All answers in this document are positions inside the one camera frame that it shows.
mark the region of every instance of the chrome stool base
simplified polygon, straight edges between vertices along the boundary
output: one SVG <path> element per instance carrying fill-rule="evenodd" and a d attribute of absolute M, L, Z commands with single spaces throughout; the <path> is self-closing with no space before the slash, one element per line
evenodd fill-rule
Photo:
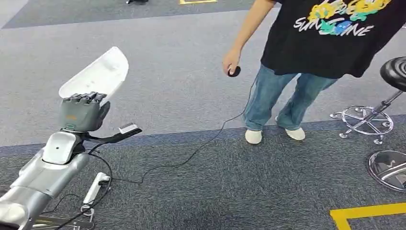
<path fill-rule="evenodd" d="M 368 158 L 367 170 L 385 187 L 406 193 L 406 154 L 390 150 L 376 152 Z"/>
<path fill-rule="evenodd" d="M 394 123 L 390 116 L 383 111 L 391 105 L 397 97 L 399 97 L 403 91 L 398 91 L 389 99 L 381 102 L 377 107 L 369 106 L 351 106 L 346 108 L 342 112 L 330 114 L 333 119 L 341 116 L 341 120 L 349 128 L 347 131 L 340 133 L 341 138 L 348 138 L 348 134 L 352 131 L 362 133 L 368 136 L 377 136 L 373 142 L 377 145 L 383 144 L 383 136 L 394 128 Z"/>

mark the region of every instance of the blue jeans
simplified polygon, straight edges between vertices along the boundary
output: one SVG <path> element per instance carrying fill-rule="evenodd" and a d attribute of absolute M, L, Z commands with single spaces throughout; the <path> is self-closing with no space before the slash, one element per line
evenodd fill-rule
<path fill-rule="evenodd" d="M 297 74 L 275 75 L 275 72 L 261 65 L 255 80 L 255 91 L 244 112 L 245 124 L 249 130 L 262 130 L 272 116 L 282 90 Z M 318 77 L 313 74 L 301 74 L 297 79 L 296 90 L 285 107 L 279 112 L 278 126 L 296 130 L 307 108 L 318 94 L 334 84 L 337 79 Z"/>

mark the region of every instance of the yellow line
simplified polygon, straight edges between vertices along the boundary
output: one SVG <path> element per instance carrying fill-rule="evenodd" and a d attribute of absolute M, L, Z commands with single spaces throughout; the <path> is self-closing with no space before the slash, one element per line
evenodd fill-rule
<path fill-rule="evenodd" d="M 199 3 L 209 3 L 209 2 L 217 2 L 217 0 L 201 0 L 201 1 L 185 1 L 185 0 L 179 0 L 179 5 L 184 5 L 184 4 L 199 4 Z"/>
<path fill-rule="evenodd" d="M 331 216 L 339 219 L 355 219 L 363 217 L 376 217 L 406 213 L 406 203 L 377 205 L 367 207 L 355 207 L 347 209 L 331 210 Z"/>
<path fill-rule="evenodd" d="M 338 230 L 351 230 L 350 224 L 346 219 L 334 219 Z"/>

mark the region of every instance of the cable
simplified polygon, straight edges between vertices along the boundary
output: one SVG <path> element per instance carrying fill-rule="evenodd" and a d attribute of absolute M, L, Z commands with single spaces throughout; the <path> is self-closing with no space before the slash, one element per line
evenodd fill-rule
<path fill-rule="evenodd" d="M 96 145 L 95 147 L 93 147 L 93 148 L 90 150 L 90 152 L 89 152 L 88 154 L 89 154 L 90 156 L 93 156 L 93 157 L 96 157 L 96 158 L 102 160 L 102 161 L 107 165 L 107 167 L 109 168 L 110 177 L 113 178 L 113 170 L 112 170 L 111 166 L 108 164 L 108 162 L 107 162 L 105 159 L 103 159 L 102 157 L 92 154 L 92 152 L 97 152 L 97 153 L 100 154 L 100 152 L 97 151 L 96 149 L 97 149 L 98 147 L 102 146 L 103 144 L 104 144 L 104 143 Z M 109 193 L 110 187 L 111 187 L 111 185 L 112 185 L 112 181 L 113 181 L 112 179 L 109 180 L 109 182 L 108 182 L 108 184 L 107 184 L 107 189 L 106 189 L 106 191 L 103 193 L 103 195 L 102 195 L 99 199 L 95 200 L 94 203 L 92 203 L 91 205 L 89 205 L 89 207 L 88 207 L 87 209 L 83 210 L 82 212 L 79 212 L 77 215 L 75 215 L 75 216 L 72 217 L 71 219 L 67 220 L 65 223 L 59 225 L 59 226 L 58 226 L 57 228 L 55 228 L 54 230 L 59 230 L 59 229 L 63 228 L 64 226 L 66 226 L 66 225 L 69 224 L 70 222 L 76 220 L 77 218 L 79 218 L 80 216 L 82 216 L 83 214 L 85 214 L 86 212 L 88 212 L 89 210 L 91 210 L 92 208 L 94 208 L 96 205 L 98 205 L 98 204 L 100 203 L 100 201 L 103 200 L 103 198 Z"/>
<path fill-rule="evenodd" d="M 146 171 L 146 172 L 144 173 L 144 175 L 141 177 L 141 181 L 139 181 L 139 182 L 137 182 L 137 181 L 131 181 L 131 180 L 128 180 L 128 179 L 113 178 L 113 177 L 112 177 L 113 180 L 116 180 L 116 181 L 123 181 L 123 182 L 128 182 L 128 183 L 133 183 L 133 184 L 142 184 L 142 183 L 144 182 L 145 176 L 146 176 L 148 173 L 150 173 L 151 171 L 155 170 L 155 169 L 159 169 L 159 168 L 178 168 L 178 167 L 180 167 L 180 166 L 185 165 L 186 163 L 188 163 L 204 146 L 208 145 L 210 142 L 212 142 L 214 139 L 216 139 L 216 138 L 221 134 L 221 132 L 224 130 L 224 126 L 226 125 L 227 122 L 232 121 L 232 120 L 234 120 L 234 119 L 236 119 L 236 118 L 238 118 L 238 117 L 240 117 L 240 116 L 242 116 L 242 115 L 244 114 L 245 110 L 246 110 L 247 107 L 248 107 L 249 101 L 251 100 L 252 88 L 254 87 L 254 84 L 255 84 L 255 82 L 257 81 L 257 78 L 258 78 L 258 76 L 256 76 L 254 82 L 252 83 L 252 85 L 251 85 L 251 87 L 250 87 L 250 89 L 249 89 L 249 95 L 248 95 L 247 103 L 245 104 L 244 110 L 243 110 L 239 115 L 237 115 L 237 116 L 235 116 L 235 117 L 233 117 L 233 118 L 231 118 L 231 119 L 226 120 L 226 121 L 223 123 L 223 126 L 221 126 L 220 131 L 219 131 L 213 138 L 211 138 L 209 141 L 207 141 L 206 143 L 204 143 L 203 145 L 201 145 L 198 149 L 196 149 L 196 151 L 195 151 L 186 161 L 184 161 L 184 162 L 182 162 L 182 163 L 180 163 L 180 164 L 176 164 L 176 165 L 160 165 L 160 166 L 154 167 L 154 168 L 152 168 L 152 169 L 149 169 L 148 171 Z"/>
<path fill-rule="evenodd" d="M 100 203 L 100 201 L 109 193 L 109 190 L 110 190 L 110 187 L 111 187 L 111 184 L 112 184 L 112 181 L 113 181 L 113 180 L 116 180 L 116 181 L 124 181 L 124 182 L 128 182 L 128 183 L 133 183 L 133 184 L 142 184 L 142 183 L 144 182 L 144 178 L 146 177 L 146 175 L 147 175 L 148 173 L 150 173 L 151 171 L 155 170 L 155 169 L 159 169 L 159 168 L 178 168 L 178 167 L 180 167 L 180 166 L 183 166 L 183 165 L 187 164 L 204 146 L 208 145 L 210 142 L 212 142 L 214 139 L 216 139 L 216 138 L 221 134 L 221 132 L 224 130 L 224 126 L 226 126 L 226 123 L 227 123 L 227 122 L 232 121 L 232 120 L 234 120 L 234 119 L 236 119 L 236 118 L 238 118 L 238 117 L 240 117 L 240 116 L 242 116 L 242 115 L 244 114 L 244 112 L 245 112 L 245 110 L 247 109 L 248 104 L 249 104 L 249 102 L 250 102 L 252 88 L 254 87 L 254 84 L 255 84 L 255 82 L 257 81 L 257 78 L 258 78 L 258 76 L 256 76 L 254 82 L 252 83 L 252 85 L 251 85 L 251 87 L 250 87 L 250 89 L 249 89 L 249 95 L 248 95 L 247 103 L 245 104 L 244 110 L 243 110 L 239 115 L 237 115 L 237 116 L 235 116 L 235 117 L 233 117 L 233 118 L 231 118 L 231 119 L 226 120 L 226 121 L 223 123 L 223 125 L 221 126 L 221 129 L 219 130 L 219 132 L 218 132 L 213 138 L 211 138 L 209 141 L 205 142 L 203 145 L 201 145 L 199 148 L 197 148 L 196 151 L 195 151 L 186 161 L 184 161 L 184 162 L 182 162 L 182 163 L 180 163 L 180 164 L 175 164 L 175 165 L 160 165 L 160 166 L 151 168 L 151 169 L 149 169 L 148 171 L 146 171 L 146 172 L 144 173 L 144 175 L 141 177 L 141 181 L 140 181 L 140 182 L 131 181 L 131 180 L 127 180 L 127 179 L 121 179 L 121 178 L 114 178 L 114 177 L 113 177 L 113 170 L 112 170 L 111 166 L 108 164 L 108 162 L 107 162 L 105 159 L 103 159 L 102 157 L 92 154 L 92 152 L 97 152 L 97 153 L 101 154 L 101 153 L 100 153 L 99 151 L 97 151 L 96 149 L 97 149 L 98 147 L 102 146 L 104 143 L 98 144 L 98 145 L 96 145 L 95 147 L 93 147 L 93 148 L 90 150 L 90 152 L 89 152 L 88 154 L 89 154 L 90 156 L 93 156 L 93 157 L 96 157 L 96 158 L 102 160 L 102 161 L 107 165 L 107 167 L 109 168 L 109 171 L 110 171 L 110 178 L 111 178 L 111 179 L 109 180 L 109 182 L 108 182 L 108 184 L 107 184 L 107 189 L 106 189 L 106 191 L 104 192 L 104 194 L 103 194 L 98 200 L 96 200 L 93 204 L 89 205 L 89 208 L 87 208 L 86 210 L 84 210 L 84 211 L 78 213 L 77 215 L 75 215 L 74 217 L 72 217 L 71 219 L 69 219 L 68 221 L 66 221 L 65 223 L 61 224 L 60 226 L 58 226 L 58 227 L 55 228 L 54 230 L 59 230 L 59 229 L 61 229 L 62 227 L 66 226 L 66 225 L 69 224 L 70 222 L 72 222 L 72 221 L 74 221 L 75 219 L 79 218 L 80 216 L 82 216 L 83 214 L 85 214 L 86 212 L 88 212 L 90 209 L 94 208 L 98 203 Z"/>
<path fill-rule="evenodd" d="M 60 204 L 66 197 L 68 197 L 68 196 L 75 196 L 76 198 L 81 199 L 80 196 L 78 196 L 78 195 L 76 195 L 76 194 L 73 194 L 73 193 L 66 194 L 66 195 L 64 195 L 64 196 L 59 200 L 59 202 L 56 204 L 56 206 L 55 206 L 54 209 L 52 209 L 51 211 L 42 212 L 41 214 L 46 214 L 46 213 L 55 212 L 56 209 L 58 209 L 59 204 Z"/>

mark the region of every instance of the yellow floor tape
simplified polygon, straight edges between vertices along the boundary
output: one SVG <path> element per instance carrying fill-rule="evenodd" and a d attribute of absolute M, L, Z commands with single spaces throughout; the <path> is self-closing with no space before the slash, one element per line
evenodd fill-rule
<path fill-rule="evenodd" d="M 338 230 L 351 230 L 348 219 L 376 217 L 406 213 L 406 203 L 354 207 L 331 210 L 330 215 Z"/>

